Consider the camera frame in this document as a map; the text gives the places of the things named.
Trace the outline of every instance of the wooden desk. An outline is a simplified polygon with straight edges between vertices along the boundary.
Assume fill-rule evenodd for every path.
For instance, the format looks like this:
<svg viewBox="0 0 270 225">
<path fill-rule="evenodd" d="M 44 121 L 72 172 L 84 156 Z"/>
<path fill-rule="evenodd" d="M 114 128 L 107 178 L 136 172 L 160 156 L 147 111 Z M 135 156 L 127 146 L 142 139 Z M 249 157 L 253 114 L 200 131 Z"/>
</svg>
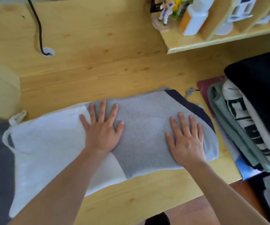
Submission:
<svg viewBox="0 0 270 225">
<path fill-rule="evenodd" d="M 35 3 L 43 26 L 45 57 L 38 49 L 32 14 L 24 3 L 0 3 L 0 63 L 20 76 L 21 109 L 28 119 L 79 102 L 127 97 L 162 86 L 182 95 L 197 81 L 223 74 L 239 59 L 270 50 L 246 42 L 166 55 L 165 45 L 143 11 L 144 0 L 65 0 Z M 200 93 L 189 97 L 209 114 Z M 227 183 L 241 179 L 219 139 L 219 159 L 210 163 Z M 75 225 L 134 225 L 202 195 L 185 170 L 158 171 L 109 186 L 84 198 Z"/>
</svg>

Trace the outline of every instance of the black cable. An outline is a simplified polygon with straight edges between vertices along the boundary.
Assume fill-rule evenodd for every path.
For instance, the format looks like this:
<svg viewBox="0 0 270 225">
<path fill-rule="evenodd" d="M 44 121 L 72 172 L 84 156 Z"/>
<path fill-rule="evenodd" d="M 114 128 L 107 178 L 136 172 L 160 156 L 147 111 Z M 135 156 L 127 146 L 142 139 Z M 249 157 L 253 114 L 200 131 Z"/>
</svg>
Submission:
<svg viewBox="0 0 270 225">
<path fill-rule="evenodd" d="M 44 53 L 44 51 L 43 51 L 43 47 L 42 47 L 42 26 L 41 26 L 39 17 L 38 17 L 38 15 L 37 15 L 36 11 L 35 11 L 35 8 L 34 8 L 34 6 L 33 6 L 32 1 L 31 1 L 31 0 L 28 0 L 28 3 L 29 3 L 29 5 L 30 5 L 30 7 L 31 7 L 31 9 L 32 9 L 32 11 L 33 11 L 33 14 L 34 14 L 35 17 L 36 17 L 37 22 L 38 22 L 38 26 L 39 26 L 39 43 L 40 43 L 40 50 L 41 50 L 41 52 L 42 52 L 45 56 L 52 55 L 51 53 Z"/>
</svg>

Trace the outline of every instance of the finger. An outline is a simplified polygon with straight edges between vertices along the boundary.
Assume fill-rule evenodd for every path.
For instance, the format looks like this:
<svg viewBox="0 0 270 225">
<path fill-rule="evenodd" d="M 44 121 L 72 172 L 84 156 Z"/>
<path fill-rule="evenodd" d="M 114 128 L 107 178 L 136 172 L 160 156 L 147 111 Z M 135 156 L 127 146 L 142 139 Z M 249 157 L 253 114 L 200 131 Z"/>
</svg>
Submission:
<svg viewBox="0 0 270 225">
<path fill-rule="evenodd" d="M 104 122 L 105 120 L 106 105 L 107 105 L 106 100 L 103 100 L 102 103 L 100 104 L 98 122 Z"/>
<path fill-rule="evenodd" d="M 170 148 L 170 150 L 175 148 L 175 140 L 173 138 L 173 136 L 170 133 L 165 133 L 165 137 L 166 137 L 166 141 L 168 144 L 168 147 Z"/>
<path fill-rule="evenodd" d="M 90 128 L 89 123 L 87 122 L 86 118 L 84 117 L 84 115 L 80 115 L 80 122 L 82 123 L 85 131 L 87 132 L 88 129 Z"/>
<path fill-rule="evenodd" d="M 197 124 L 197 136 L 198 136 L 200 142 L 203 143 L 204 131 L 203 131 L 203 126 L 201 123 Z"/>
<path fill-rule="evenodd" d="M 198 136 L 197 136 L 197 123 L 196 123 L 193 115 L 189 116 L 189 121 L 190 121 L 190 125 L 191 125 L 191 135 L 197 139 L 198 138 Z"/>
<path fill-rule="evenodd" d="M 107 122 L 110 124 L 110 125 L 113 125 L 113 122 L 116 118 L 116 114 L 117 114 L 117 111 L 118 111 L 118 104 L 115 104 L 112 108 L 112 111 L 108 117 L 108 120 Z"/>
<path fill-rule="evenodd" d="M 91 117 L 91 125 L 93 125 L 96 123 L 95 107 L 93 103 L 89 106 L 89 112 Z"/>
<path fill-rule="evenodd" d="M 185 120 L 183 113 L 179 113 L 179 119 L 180 119 L 180 122 L 182 125 L 184 136 L 190 136 L 191 134 L 190 134 L 189 125 L 188 125 L 187 121 Z"/>
<path fill-rule="evenodd" d="M 176 120 L 173 117 L 170 117 L 170 123 L 172 125 L 172 130 L 173 130 L 174 134 L 176 135 L 176 137 L 183 136 L 180 128 L 178 127 Z"/>
<path fill-rule="evenodd" d="M 124 121 L 121 121 L 118 124 L 118 127 L 116 129 L 116 135 L 119 137 L 119 139 L 121 138 L 121 135 L 122 135 L 123 130 L 124 130 Z"/>
</svg>

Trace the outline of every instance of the anime figure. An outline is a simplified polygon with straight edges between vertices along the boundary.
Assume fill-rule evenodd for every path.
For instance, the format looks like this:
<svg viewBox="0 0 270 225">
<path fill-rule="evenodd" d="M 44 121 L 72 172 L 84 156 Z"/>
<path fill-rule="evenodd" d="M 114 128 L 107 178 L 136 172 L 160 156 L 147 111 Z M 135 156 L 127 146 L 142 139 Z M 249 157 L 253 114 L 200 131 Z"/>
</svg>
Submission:
<svg viewBox="0 0 270 225">
<path fill-rule="evenodd" d="M 178 5 L 177 2 L 180 2 L 180 0 L 163 0 L 163 3 L 160 6 L 160 9 L 162 10 L 160 16 L 159 16 L 159 21 L 163 20 L 164 26 L 167 25 L 167 20 L 169 15 L 173 13 L 173 7 L 176 7 Z"/>
</svg>

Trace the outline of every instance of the white plastic container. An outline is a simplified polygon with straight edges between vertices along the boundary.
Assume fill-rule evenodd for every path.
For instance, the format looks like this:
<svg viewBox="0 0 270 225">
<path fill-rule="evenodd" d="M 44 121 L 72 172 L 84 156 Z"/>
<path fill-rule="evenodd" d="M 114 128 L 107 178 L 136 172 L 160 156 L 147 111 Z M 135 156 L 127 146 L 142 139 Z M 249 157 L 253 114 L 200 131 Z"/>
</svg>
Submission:
<svg viewBox="0 0 270 225">
<path fill-rule="evenodd" d="M 208 10 L 214 0 L 193 0 L 189 5 L 179 25 L 182 35 L 195 35 L 208 17 Z"/>
</svg>

